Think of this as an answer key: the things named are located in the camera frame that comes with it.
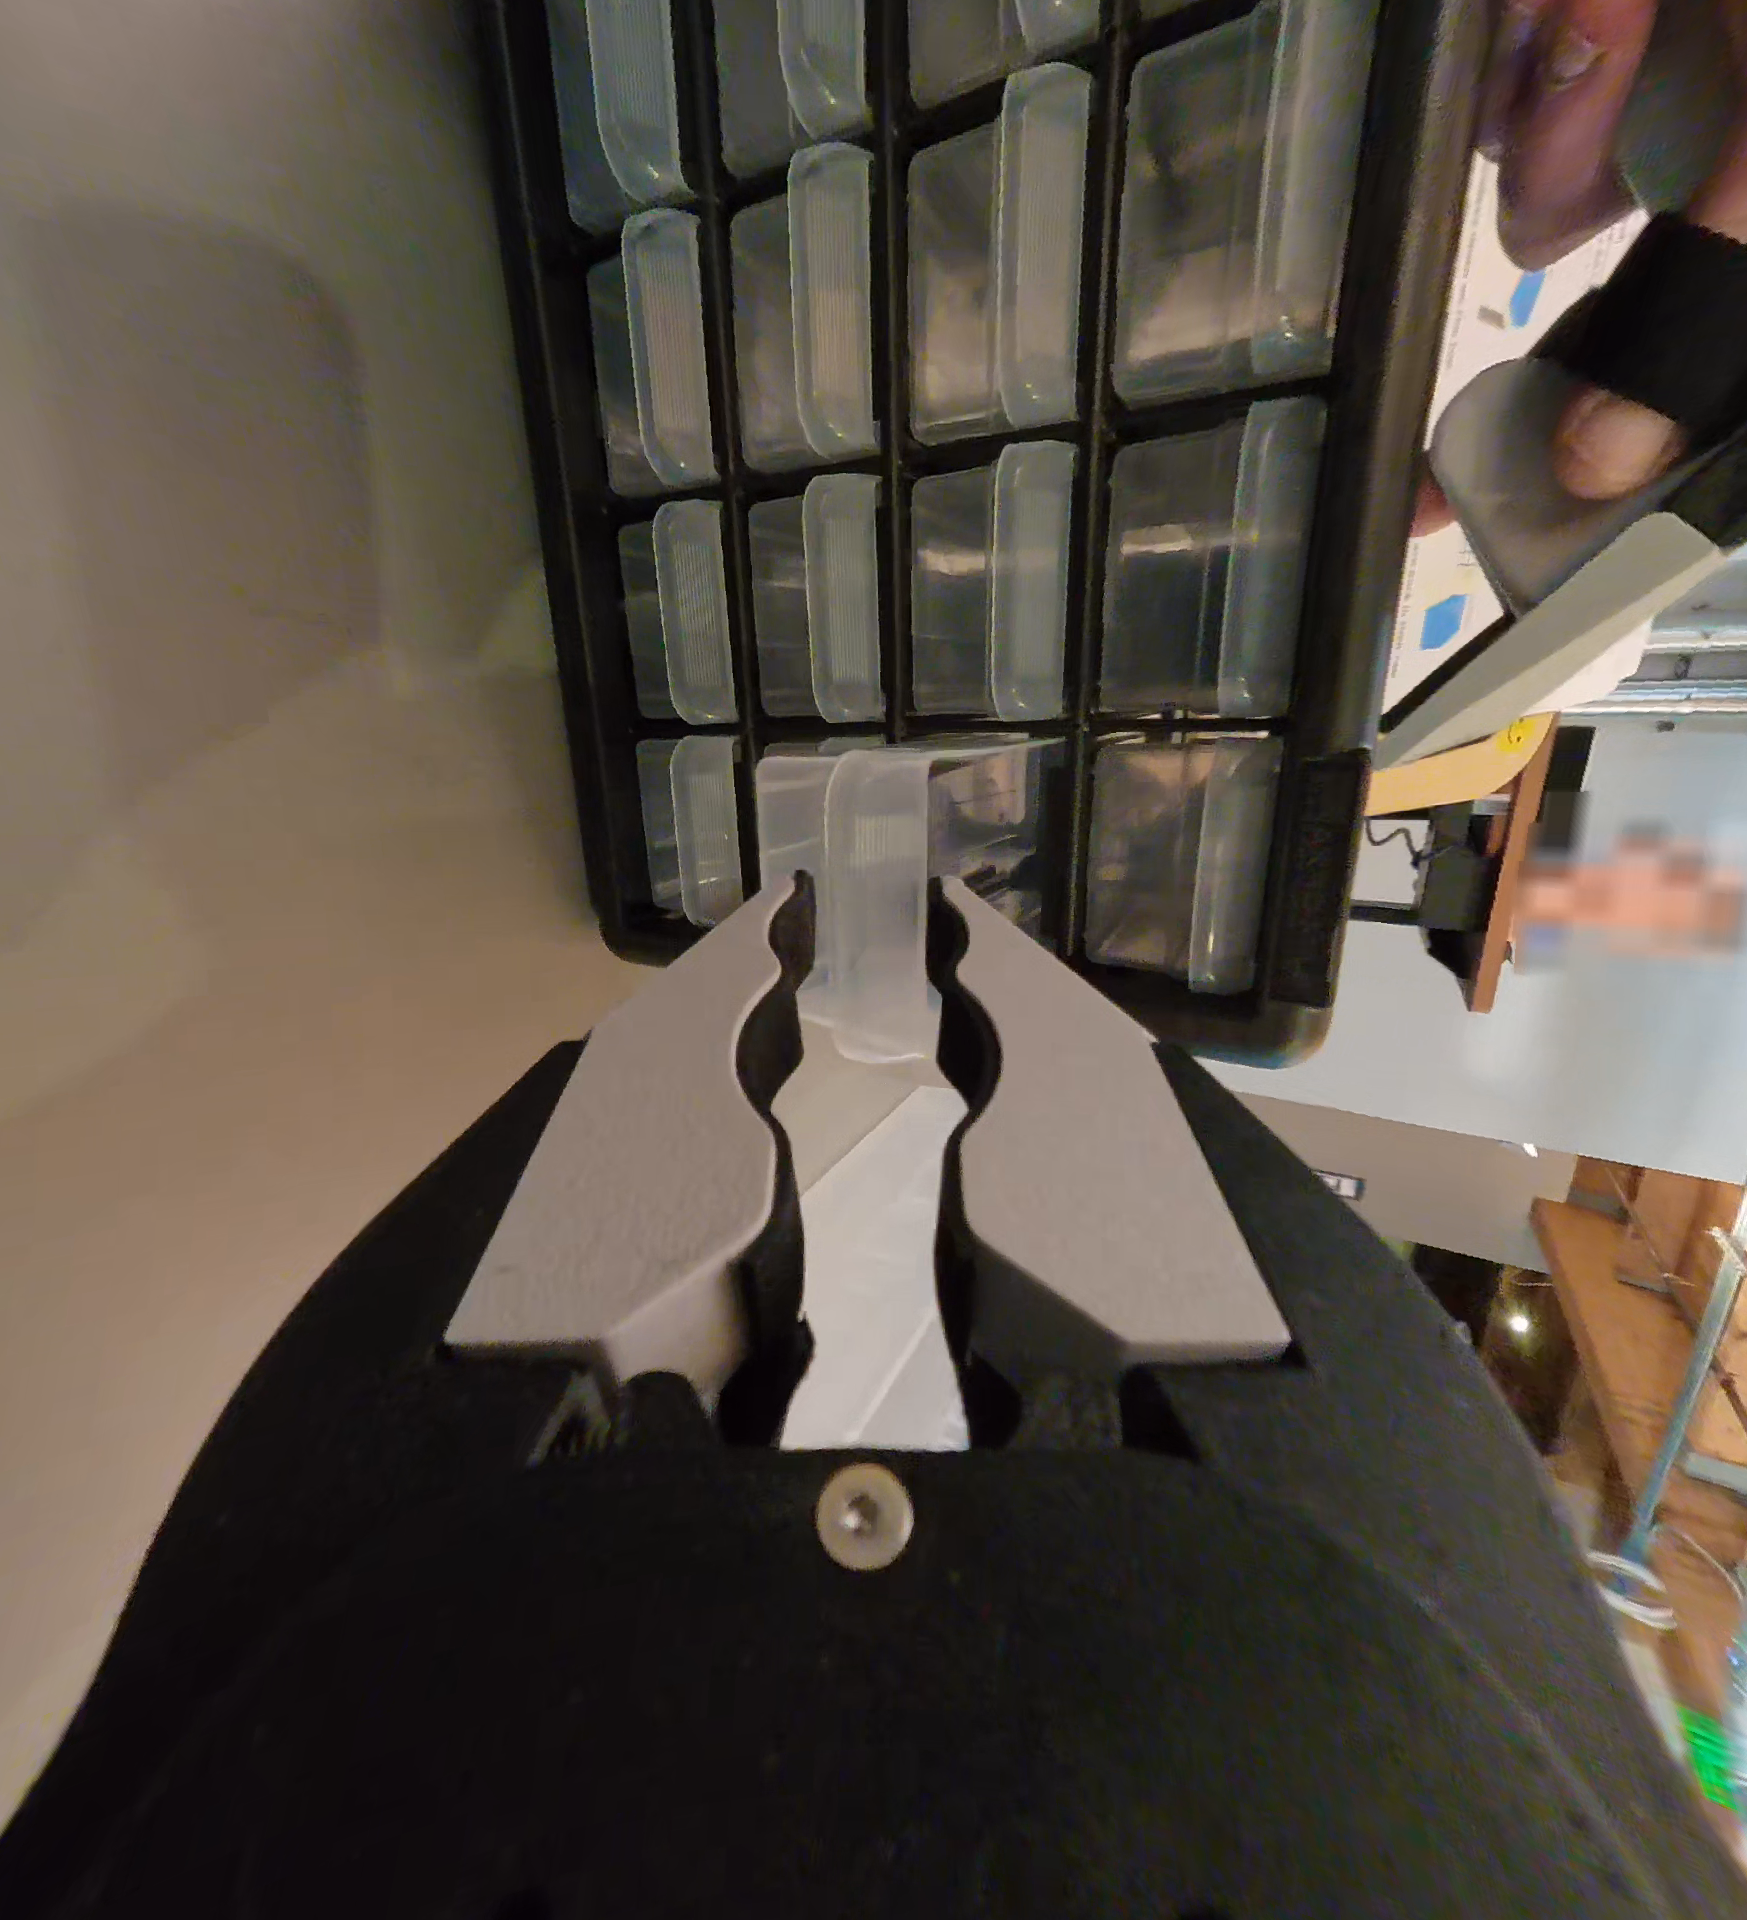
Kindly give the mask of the wooden shelf unit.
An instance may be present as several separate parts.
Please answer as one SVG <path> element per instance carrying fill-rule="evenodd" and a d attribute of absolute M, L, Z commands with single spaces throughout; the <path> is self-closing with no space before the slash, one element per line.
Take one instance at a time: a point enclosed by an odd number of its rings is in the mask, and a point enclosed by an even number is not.
<path fill-rule="evenodd" d="M 1684 1405 L 1716 1281 L 1729 1280 L 1663 1508 L 1679 1496 L 1747 1508 L 1747 1239 L 1732 1236 L 1746 1197 L 1746 1186 L 1583 1158 L 1571 1193 L 1531 1210 L 1580 1394 L 1634 1496 Z"/>

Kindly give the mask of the person's left hand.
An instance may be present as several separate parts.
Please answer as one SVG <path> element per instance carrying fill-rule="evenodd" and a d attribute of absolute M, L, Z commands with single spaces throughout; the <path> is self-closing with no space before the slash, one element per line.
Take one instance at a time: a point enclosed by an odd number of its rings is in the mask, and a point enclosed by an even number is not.
<path fill-rule="evenodd" d="M 1720 156 L 1684 213 L 1747 246 L 1747 4 L 1716 4 L 1737 80 Z M 1510 260 L 1542 268 L 1629 211 L 1615 144 L 1652 38 L 1652 1 L 1497 4 L 1480 144 L 1499 169 L 1499 232 Z M 1564 488 L 1622 496 L 1683 453 L 1669 416 L 1602 388 L 1583 388 L 1555 434 Z"/>

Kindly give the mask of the small clear plastic drawer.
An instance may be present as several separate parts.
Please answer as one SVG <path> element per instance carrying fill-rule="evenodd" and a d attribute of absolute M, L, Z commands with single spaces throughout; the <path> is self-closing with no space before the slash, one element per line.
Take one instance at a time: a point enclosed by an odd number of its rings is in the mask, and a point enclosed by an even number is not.
<path fill-rule="evenodd" d="M 813 962 L 805 1020 L 863 1064 L 931 1058 L 939 991 L 929 973 L 931 882 L 957 877 L 1049 946 L 1055 823 L 1072 750 L 1023 733 L 906 745 L 826 739 L 757 766 L 764 879 L 807 871 Z"/>

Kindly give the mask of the wooden side table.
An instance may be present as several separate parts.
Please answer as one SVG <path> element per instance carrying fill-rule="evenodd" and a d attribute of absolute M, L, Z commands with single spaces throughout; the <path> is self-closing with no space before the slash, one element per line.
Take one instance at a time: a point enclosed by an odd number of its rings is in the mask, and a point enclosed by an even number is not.
<path fill-rule="evenodd" d="M 1559 717 L 1521 718 L 1484 740 L 1378 772 L 1366 800 L 1372 849 L 1425 826 L 1408 902 L 1355 900 L 1356 923 L 1415 932 L 1456 975 L 1468 1011 L 1488 1014 L 1508 969 L 1521 868 L 1535 849 Z"/>

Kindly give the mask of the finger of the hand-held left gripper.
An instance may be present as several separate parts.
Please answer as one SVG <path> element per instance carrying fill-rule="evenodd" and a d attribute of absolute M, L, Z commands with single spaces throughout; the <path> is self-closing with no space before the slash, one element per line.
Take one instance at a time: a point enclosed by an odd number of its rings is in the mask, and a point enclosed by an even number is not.
<path fill-rule="evenodd" d="M 1725 563 L 1681 515 L 1624 527 L 1529 612 L 1484 633 L 1384 724 L 1376 760 L 1405 766 L 1505 730 L 1553 705 L 1560 686 L 1647 627 Z"/>

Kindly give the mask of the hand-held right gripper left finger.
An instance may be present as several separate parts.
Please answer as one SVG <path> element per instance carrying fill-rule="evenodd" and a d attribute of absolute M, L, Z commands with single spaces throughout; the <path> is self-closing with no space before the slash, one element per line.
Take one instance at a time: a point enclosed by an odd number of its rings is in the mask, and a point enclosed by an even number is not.
<path fill-rule="evenodd" d="M 586 1036 L 445 1342 L 787 1411 L 812 1357 L 795 1162 L 813 877 L 748 900 Z"/>

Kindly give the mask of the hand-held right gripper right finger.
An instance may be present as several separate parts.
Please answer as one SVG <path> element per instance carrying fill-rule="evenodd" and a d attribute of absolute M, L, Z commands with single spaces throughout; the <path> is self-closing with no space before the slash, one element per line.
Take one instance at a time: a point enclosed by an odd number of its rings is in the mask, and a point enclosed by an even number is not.
<path fill-rule="evenodd" d="M 1158 1045 L 961 879 L 935 882 L 948 1138 L 937 1287 L 961 1373 L 1121 1380 L 1292 1331 Z"/>

